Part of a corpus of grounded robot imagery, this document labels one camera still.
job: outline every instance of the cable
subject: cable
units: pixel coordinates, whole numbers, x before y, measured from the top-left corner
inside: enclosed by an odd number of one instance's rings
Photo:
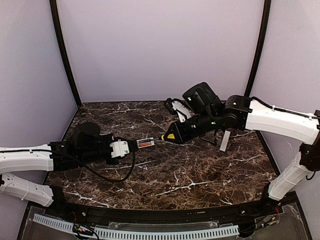
[[[266,217],[267,217],[267,216],[263,216],[262,219],[260,219],[259,221],[257,221],[257,222],[256,222],[255,224],[253,224],[252,226],[247,227],[246,229],[242,230],[241,233],[245,233],[244,231],[249,230],[249,229],[255,227],[257,224],[259,224],[259,223],[261,223],[263,220],[265,220]]]
[[[279,220],[280,220],[280,212],[279,212],[279,209],[278,209],[277,207],[275,207],[274,210],[277,212],[278,218],[279,218]]]
[[[60,219],[62,219],[62,220],[64,220],[64,221],[69,222],[69,220],[67,220],[67,219],[65,219],[64,217],[60,216],[60,215],[57,214],[55,211],[53,211],[51,208],[48,208],[48,210],[50,210],[50,211],[51,211],[54,215],[56,215],[58,218],[60,218]],[[73,224],[78,224],[79,226],[82,226],[82,227],[87,228],[87,229],[89,230],[89,232],[93,233],[93,234],[96,236],[96,239],[97,239],[97,240],[100,240],[100,238],[99,238],[98,234],[95,232],[95,230],[94,230],[92,227],[90,227],[90,226],[88,226],[88,225],[86,225],[86,224],[78,223],[78,222],[77,222],[76,213],[75,213],[75,212],[73,212],[73,213],[74,213],[74,220],[71,221],[71,222],[72,222]]]
[[[213,141],[210,141],[210,140],[207,140],[207,139],[204,139],[202,138],[201,136],[199,136],[199,139],[206,142],[206,143],[209,143],[213,146],[217,146],[217,132],[218,132],[218,129],[215,129],[214,130],[214,133],[213,133]]]
[[[264,217],[263,219],[261,219],[260,221],[256,222],[254,225],[246,228],[245,230],[242,230],[240,233],[241,233],[241,234],[254,233],[255,231],[257,231],[257,230],[259,230],[259,229],[262,229],[262,228],[266,227],[267,225],[270,226],[270,225],[272,224],[271,222],[276,219],[276,217],[272,217],[272,218],[270,218],[268,221],[266,221],[265,223],[262,223],[261,226],[257,227],[256,229],[253,229],[253,230],[251,230],[251,231],[246,231],[246,230],[248,230],[248,229],[253,228],[253,227],[256,226],[257,224],[261,223],[262,221],[264,221],[266,217],[267,217],[267,216],[265,216],[265,217]]]
[[[111,179],[105,176],[102,176],[100,173],[94,171],[93,169],[91,169],[90,167],[88,167],[86,164],[84,164],[82,161],[80,161],[79,159],[77,159],[76,157],[67,154],[67,153],[63,153],[63,152],[59,152],[59,151],[53,151],[53,150],[48,150],[48,149],[18,149],[18,150],[6,150],[6,151],[0,151],[0,153],[18,153],[18,152],[48,152],[48,153],[53,153],[53,154],[58,154],[61,156],[66,156],[68,158],[71,158],[73,161],[75,161],[77,164],[79,164],[79,166],[84,167],[85,169],[87,169],[88,171],[90,171],[91,173],[93,173],[94,175],[98,176],[99,178],[109,182],[109,183],[121,183],[124,182],[125,180],[127,180],[131,173],[134,170],[135,167],[135,163],[136,163],[136,154],[135,151],[132,151],[132,164],[131,164],[131,168],[130,171],[127,173],[127,175],[122,178],[122,179]]]
[[[258,101],[260,104],[262,104],[263,106],[265,106],[268,109],[273,109],[275,111],[279,111],[279,112],[282,112],[282,113],[294,114],[294,115],[298,115],[298,116],[305,117],[305,118],[320,119],[319,116],[309,116],[309,115],[306,115],[306,114],[303,114],[303,113],[300,113],[300,112],[295,112],[295,111],[287,110],[287,109],[280,108],[280,107],[272,107],[271,105],[265,103],[264,101],[262,101],[261,99],[257,98],[256,96],[253,96],[251,98],[253,100]]]
[[[311,179],[314,178],[314,176],[316,175],[316,171],[313,172],[312,176],[310,178],[308,178],[308,176],[305,176],[305,179],[307,179],[308,181],[310,181]]]

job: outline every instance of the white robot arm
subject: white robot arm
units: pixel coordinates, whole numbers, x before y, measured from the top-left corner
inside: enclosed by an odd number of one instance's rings
[[[85,167],[87,163],[105,160],[107,164],[117,164],[138,148],[154,145],[143,139],[142,143],[129,141],[112,134],[100,135],[100,128],[94,123],[78,125],[72,138],[62,142],[52,142],[34,147],[0,148],[0,194],[7,194],[49,207],[54,201],[64,202],[61,188],[35,184],[19,178],[11,172],[41,170],[66,171]],[[108,179],[121,182],[122,179]]]
[[[195,115],[172,123],[161,137],[164,141],[183,144],[212,130],[234,128],[266,131],[303,142],[290,165],[266,186],[263,205],[273,208],[303,178],[320,170],[320,111],[302,113],[239,95],[222,102],[205,82],[182,96]],[[171,101],[168,98],[165,104],[170,113]]]

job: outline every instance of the marble surface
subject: marble surface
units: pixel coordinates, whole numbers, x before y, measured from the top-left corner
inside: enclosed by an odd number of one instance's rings
[[[158,138],[178,120],[161,101],[85,103],[68,130],[84,122],[97,123],[101,134],[126,139]],[[157,141],[136,153],[130,178],[108,183],[83,168],[50,172],[46,185],[62,187],[69,202],[96,207],[136,210],[181,210],[218,207],[258,200],[264,186],[276,177],[257,135],[231,130],[226,152],[200,139],[183,145]],[[212,140],[213,133],[205,137]],[[119,165],[104,161],[89,166],[109,178],[123,178],[131,155]]]

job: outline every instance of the black cable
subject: black cable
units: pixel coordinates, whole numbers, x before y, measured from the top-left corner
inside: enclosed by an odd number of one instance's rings
[[[264,216],[262,219],[260,219],[259,221],[257,221],[255,224],[253,224],[253,225],[250,226],[250,227],[247,227],[246,229],[242,230],[240,233],[246,233],[246,232],[244,232],[244,231],[249,230],[249,229],[255,227],[257,224],[259,224],[259,223],[261,223],[263,220],[265,220],[266,217],[267,217],[267,216]]]
[[[199,136],[199,139],[206,142],[206,143],[212,144],[213,146],[217,146],[217,132],[218,132],[218,129],[215,129],[214,133],[213,133],[213,141],[204,139],[201,136]]]
[[[241,234],[251,234],[251,233],[254,233],[255,231],[259,230],[259,229],[262,229],[263,226],[261,225],[260,227],[257,227],[256,229],[254,230],[251,230],[251,231],[241,231],[240,233]]]
[[[253,230],[250,230],[250,231],[246,231],[248,229],[251,229],[253,228],[254,226],[256,226],[257,224],[261,223],[262,221],[264,221],[266,219],[267,216],[264,216],[261,220],[259,220],[258,222],[256,222],[254,225],[250,226],[250,227],[247,227],[246,229],[240,231],[241,234],[250,234],[250,233],[254,233],[255,231],[259,230],[259,229],[262,229],[264,228],[265,226],[267,226],[269,223],[271,223],[272,221],[274,221],[276,218],[275,217],[272,217],[270,218],[268,221],[266,221],[265,223],[263,223],[261,226],[253,229]]]
[[[60,218],[60,219],[62,219],[62,220],[65,220],[65,221],[67,221],[67,222],[70,222],[69,220],[67,220],[67,219],[65,219],[64,217],[62,217],[62,216],[60,216],[59,214],[57,214],[55,211],[53,211],[51,208],[48,208],[48,210],[50,210],[54,215],[56,215],[58,218]],[[88,230],[89,230],[89,232],[91,232],[91,233],[93,233],[95,236],[96,236],[96,239],[97,240],[100,240],[100,238],[99,238],[99,236],[98,236],[98,234],[95,232],[95,230],[92,228],[92,227],[90,227],[90,226],[88,226],[88,225],[86,225],[86,224],[84,224],[84,223],[78,223],[77,221],[71,221],[73,224],[78,224],[79,226],[82,226],[82,227],[85,227],[85,228],[87,228]]]
[[[304,117],[304,118],[320,119],[319,116],[309,116],[309,115],[306,115],[306,114],[303,114],[303,113],[300,113],[300,112],[295,112],[295,111],[287,110],[287,109],[280,108],[280,107],[273,108],[271,105],[265,103],[264,101],[262,101],[261,99],[257,98],[256,96],[253,96],[251,98],[256,100],[256,101],[258,101],[260,104],[262,104],[263,106],[267,107],[268,109],[273,109],[275,111],[279,111],[279,112],[282,112],[282,113],[294,114],[294,115],[298,115],[298,116],[301,116],[301,117]]]
[[[310,181],[311,179],[314,178],[314,176],[316,175],[316,171],[313,172],[312,176],[310,178],[308,178],[308,176],[305,176],[305,179],[307,179],[308,181]]]
[[[270,8],[271,8],[271,0],[264,0],[259,37],[258,37],[258,41],[256,43],[256,49],[255,49],[255,53],[254,53],[250,76],[249,76],[249,79],[248,79],[248,82],[247,82],[247,85],[245,88],[245,92],[244,92],[245,97],[250,96],[250,93],[251,93],[251,90],[252,90],[252,87],[254,85],[254,81],[256,78],[256,74],[258,71],[259,61],[261,58],[261,54],[262,54],[262,50],[263,50],[264,42],[265,42],[265,38],[266,38],[266,33],[267,33]]]
[[[53,153],[53,154],[58,154],[61,156],[66,156],[68,158],[71,158],[73,161],[75,161],[77,164],[79,164],[79,166],[84,167],[85,169],[89,170],[91,173],[93,173],[94,175],[98,176],[99,178],[109,182],[109,183],[121,183],[124,182],[125,180],[127,180],[131,173],[134,170],[135,167],[135,163],[136,163],[136,154],[135,151],[132,151],[132,164],[131,164],[131,168],[130,171],[127,173],[127,175],[122,178],[122,179],[111,179],[105,176],[102,176],[100,173],[94,171],[93,169],[91,169],[90,167],[88,167],[87,165],[85,165],[82,161],[80,161],[79,159],[77,159],[76,157],[67,154],[67,153],[63,153],[63,152],[59,152],[59,151],[53,151],[53,150],[48,150],[48,149],[18,149],[18,150],[6,150],[6,151],[0,151],[0,153],[18,153],[18,152],[48,152],[48,153]]]

